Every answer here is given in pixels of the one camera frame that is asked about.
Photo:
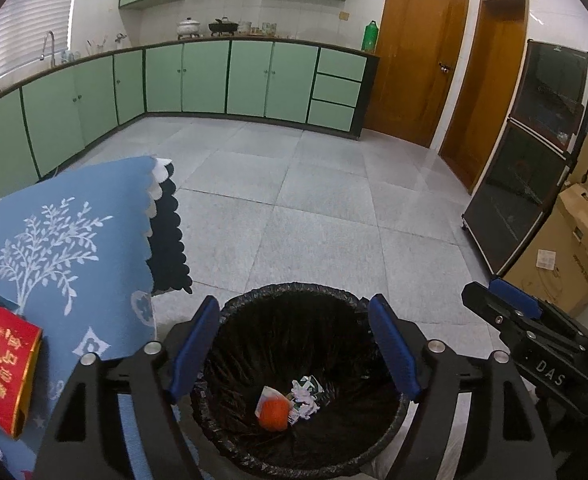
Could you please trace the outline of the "kitchen faucet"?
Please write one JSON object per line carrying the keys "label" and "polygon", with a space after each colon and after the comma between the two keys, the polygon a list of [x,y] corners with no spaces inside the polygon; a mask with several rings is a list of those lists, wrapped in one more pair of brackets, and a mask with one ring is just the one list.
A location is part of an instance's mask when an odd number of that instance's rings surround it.
{"label": "kitchen faucet", "polygon": [[55,35],[52,30],[48,30],[46,32],[46,36],[44,36],[44,43],[42,44],[42,49],[40,53],[40,61],[44,62],[45,60],[49,60],[49,66],[53,68],[56,65],[55,62]]}

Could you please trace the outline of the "black glass cabinet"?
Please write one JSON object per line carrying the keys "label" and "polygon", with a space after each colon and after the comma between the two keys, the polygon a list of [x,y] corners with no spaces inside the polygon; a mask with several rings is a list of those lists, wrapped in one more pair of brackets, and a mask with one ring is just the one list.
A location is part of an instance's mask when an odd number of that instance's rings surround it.
{"label": "black glass cabinet", "polygon": [[574,182],[588,187],[588,52],[530,40],[500,141],[462,214],[492,274],[510,270]]}

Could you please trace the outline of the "black trash bin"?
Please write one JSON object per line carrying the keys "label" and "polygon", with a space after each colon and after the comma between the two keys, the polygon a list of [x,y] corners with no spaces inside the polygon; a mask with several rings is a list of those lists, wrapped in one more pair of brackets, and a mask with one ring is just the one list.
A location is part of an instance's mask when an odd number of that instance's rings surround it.
{"label": "black trash bin", "polygon": [[[283,431],[260,427],[262,390],[314,380],[318,411]],[[191,391],[192,416],[217,451],[252,476],[330,479],[359,474],[394,440],[409,401],[374,340],[367,300],[305,283],[230,299]]]}

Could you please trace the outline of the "black wok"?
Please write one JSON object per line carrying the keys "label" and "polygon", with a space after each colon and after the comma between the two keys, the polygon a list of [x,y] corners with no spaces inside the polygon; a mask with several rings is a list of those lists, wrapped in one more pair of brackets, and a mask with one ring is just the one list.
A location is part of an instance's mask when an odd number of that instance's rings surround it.
{"label": "black wok", "polygon": [[213,37],[234,36],[239,29],[239,24],[231,22],[228,18],[215,18],[208,24],[208,28]]}

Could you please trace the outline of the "crumpled white paper trash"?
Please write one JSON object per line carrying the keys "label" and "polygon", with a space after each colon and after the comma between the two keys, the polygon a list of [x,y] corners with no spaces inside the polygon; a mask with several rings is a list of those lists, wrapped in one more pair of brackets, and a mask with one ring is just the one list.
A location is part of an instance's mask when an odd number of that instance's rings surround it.
{"label": "crumpled white paper trash", "polygon": [[286,397],[291,406],[288,416],[290,425],[295,425],[300,420],[311,419],[312,415],[331,402],[329,390],[313,375],[293,380],[292,389]]}

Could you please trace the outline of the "white window blind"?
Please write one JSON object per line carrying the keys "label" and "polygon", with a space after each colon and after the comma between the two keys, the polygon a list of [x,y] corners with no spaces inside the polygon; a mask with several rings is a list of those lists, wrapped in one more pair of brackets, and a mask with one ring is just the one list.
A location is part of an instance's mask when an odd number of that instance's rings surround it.
{"label": "white window blind", "polygon": [[55,53],[68,47],[73,0],[6,0],[0,8],[0,77],[40,58],[44,36]]}

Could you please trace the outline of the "blue patterned tablecloth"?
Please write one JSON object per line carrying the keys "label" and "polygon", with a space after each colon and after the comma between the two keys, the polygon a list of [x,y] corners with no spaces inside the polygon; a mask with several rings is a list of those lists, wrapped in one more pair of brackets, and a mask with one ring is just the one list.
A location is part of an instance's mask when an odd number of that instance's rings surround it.
{"label": "blue patterned tablecloth", "polygon": [[0,428],[0,463],[27,479],[81,356],[130,356],[157,335],[154,296],[192,285],[175,167],[139,156],[103,162],[0,198],[0,307],[42,331],[22,434]]}

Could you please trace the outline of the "green lower kitchen cabinets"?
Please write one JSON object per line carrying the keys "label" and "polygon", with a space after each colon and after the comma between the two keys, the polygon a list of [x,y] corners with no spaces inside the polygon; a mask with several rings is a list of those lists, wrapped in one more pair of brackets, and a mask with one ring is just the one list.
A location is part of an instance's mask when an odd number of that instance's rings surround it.
{"label": "green lower kitchen cabinets", "polygon": [[359,138],[376,55],[219,37],[89,56],[0,92],[0,198],[146,116],[239,119]]}

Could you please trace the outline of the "orange foam net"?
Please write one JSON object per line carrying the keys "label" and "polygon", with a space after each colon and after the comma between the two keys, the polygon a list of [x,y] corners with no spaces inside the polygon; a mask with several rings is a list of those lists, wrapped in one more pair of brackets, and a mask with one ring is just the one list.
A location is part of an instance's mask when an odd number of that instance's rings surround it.
{"label": "orange foam net", "polygon": [[258,411],[259,426],[267,431],[281,432],[288,427],[291,406],[286,398],[270,396],[262,401]]}

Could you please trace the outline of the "white cooking pot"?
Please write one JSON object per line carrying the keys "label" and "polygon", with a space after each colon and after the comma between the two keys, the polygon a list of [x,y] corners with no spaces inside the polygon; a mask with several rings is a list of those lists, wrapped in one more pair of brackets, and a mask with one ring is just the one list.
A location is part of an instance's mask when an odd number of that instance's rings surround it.
{"label": "white cooking pot", "polygon": [[199,38],[201,37],[201,23],[193,20],[193,18],[186,18],[177,24],[177,38]]}

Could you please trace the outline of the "green bottle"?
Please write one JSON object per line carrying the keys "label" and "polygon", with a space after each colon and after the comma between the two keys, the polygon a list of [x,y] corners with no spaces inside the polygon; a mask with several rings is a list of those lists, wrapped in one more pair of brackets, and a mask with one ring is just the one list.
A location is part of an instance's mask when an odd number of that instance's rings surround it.
{"label": "green bottle", "polygon": [[379,38],[379,26],[371,21],[364,27],[361,50],[367,53],[374,53]]}

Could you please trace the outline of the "cardboard box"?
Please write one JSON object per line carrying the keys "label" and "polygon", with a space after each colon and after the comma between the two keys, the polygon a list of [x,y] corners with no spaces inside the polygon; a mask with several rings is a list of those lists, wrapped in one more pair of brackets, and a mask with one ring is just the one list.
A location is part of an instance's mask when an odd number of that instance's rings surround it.
{"label": "cardboard box", "polygon": [[504,280],[572,316],[588,305],[588,136],[548,219]]}

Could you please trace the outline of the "brown wooden door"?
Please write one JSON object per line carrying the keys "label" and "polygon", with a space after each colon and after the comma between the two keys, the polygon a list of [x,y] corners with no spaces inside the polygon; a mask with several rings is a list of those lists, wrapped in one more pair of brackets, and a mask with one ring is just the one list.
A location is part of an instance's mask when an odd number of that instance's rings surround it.
{"label": "brown wooden door", "polygon": [[364,127],[428,148],[458,63],[469,0],[385,0]]}

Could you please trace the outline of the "red paper cone box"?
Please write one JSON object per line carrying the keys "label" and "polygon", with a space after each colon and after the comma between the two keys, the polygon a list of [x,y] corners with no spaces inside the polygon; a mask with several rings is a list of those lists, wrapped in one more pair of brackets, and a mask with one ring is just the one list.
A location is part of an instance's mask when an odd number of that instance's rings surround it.
{"label": "red paper cone box", "polygon": [[23,432],[42,330],[0,307],[0,428],[16,440]]}

